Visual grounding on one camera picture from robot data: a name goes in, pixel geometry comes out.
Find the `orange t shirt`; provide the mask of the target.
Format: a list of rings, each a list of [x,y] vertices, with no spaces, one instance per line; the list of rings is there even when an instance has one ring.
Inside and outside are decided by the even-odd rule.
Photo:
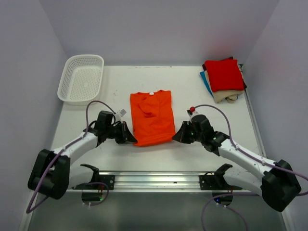
[[[132,93],[130,107],[136,146],[147,147],[172,141],[176,132],[171,91]]]

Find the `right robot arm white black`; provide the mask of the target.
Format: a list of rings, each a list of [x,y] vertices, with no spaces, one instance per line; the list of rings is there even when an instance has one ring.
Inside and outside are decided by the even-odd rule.
[[[244,189],[255,193],[274,210],[282,212],[301,192],[290,164],[261,157],[215,131],[205,115],[193,115],[183,121],[174,141],[199,142],[210,153],[234,163],[223,164],[215,172],[199,176],[201,190]]]

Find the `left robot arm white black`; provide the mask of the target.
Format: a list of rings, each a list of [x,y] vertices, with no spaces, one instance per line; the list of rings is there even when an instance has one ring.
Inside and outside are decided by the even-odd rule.
[[[127,123],[122,120],[125,114],[125,110],[115,114],[100,111],[97,120],[91,122],[77,139],[62,148],[41,150],[30,174],[28,188],[53,199],[60,199],[67,189],[76,186],[86,185],[89,189],[97,188],[101,183],[97,167],[81,164],[85,172],[77,174],[72,173],[70,167],[80,157],[97,148],[107,139],[113,139],[117,144],[137,143]]]

